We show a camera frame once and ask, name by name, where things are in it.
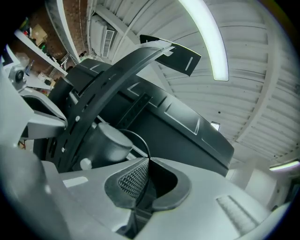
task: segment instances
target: cardboard box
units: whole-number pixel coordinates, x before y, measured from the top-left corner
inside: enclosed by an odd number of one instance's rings
[[[51,84],[50,84],[50,87],[54,87],[54,85],[55,85],[55,81],[54,80],[51,80]]]
[[[42,29],[40,25],[37,24],[32,29],[31,38],[36,39],[37,46],[40,46],[40,44],[46,40],[47,33]]]

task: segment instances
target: mesh grille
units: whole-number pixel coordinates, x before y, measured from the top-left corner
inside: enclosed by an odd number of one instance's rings
[[[107,56],[108,56],[108,51],[109,51],[110,45],[112,43],[113,34],[114,34],[113,30],[106,30],[106,36],[105,36],[103,52],[102,52],[102,55],[105,58],[107,58]]]
[[[148,181],[148,165],[145,162],[125,176],[121,177],[118,184],[120,188],[133,198],[137,198]]]
[[[249,215],[231,196],[222,196],[216,199],[233,225],[245,235],[258,226],[258,223]]]

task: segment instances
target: white bolt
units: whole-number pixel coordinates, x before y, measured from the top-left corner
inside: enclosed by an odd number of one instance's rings
[[[80,167],[82,170],[92,169],[92,162],[88,158],[84,158],[80,161]]]
[[[46,186],[45,186],[45,192],[46,192],[47,194],[51,194],[51,188],[50,188],[49,185],[46,185]]]

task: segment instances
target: curved black bracket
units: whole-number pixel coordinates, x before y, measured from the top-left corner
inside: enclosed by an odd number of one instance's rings
[[[138,73],[141,69],[163,54],[163,48],[139,48],[99,75],[92,87],[88,87],[73,107],[68,116],[68,127],[57,138],[57,147],[54,156],[47,151],[46,160],[56,164],[60,173],[67,172],[74,164],[77,149],[95,118],[122,88],[128,78]]]

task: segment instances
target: brick wall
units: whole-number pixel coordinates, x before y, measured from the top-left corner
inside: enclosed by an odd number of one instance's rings
[[[45,5],[43,4],[36,12],[32,13],[28,17],[29,25],[34,28],[37,24],[39,24],[43,30],[47,33],[47,50],[48,52],[55,57],[56,59],[61,59],[63,56],[67,54],[64,46],[62,45],[59,37],[56,34],[54,27],[50,21],[48,16],[47,10]],[[25,53],[29,58],[30,61],[34,60],[34,64],[32,69],[36,72],[43,72],[45,74],[50,74],[51,71],[54,69],[52,65],[38,56],[35,52],[33,52],[29,47],[27,47],[23,42],[21,42],[16,37],[13,41],[9,44],[13,53]],[[68,61],[68,66],[73,66],[74,63],[72,61]],[[61,76],[62,74],[57,71],[57,77]]]
[[[78,55],[88,52],[86,12],[88,0],[63,0],[67,25]]]

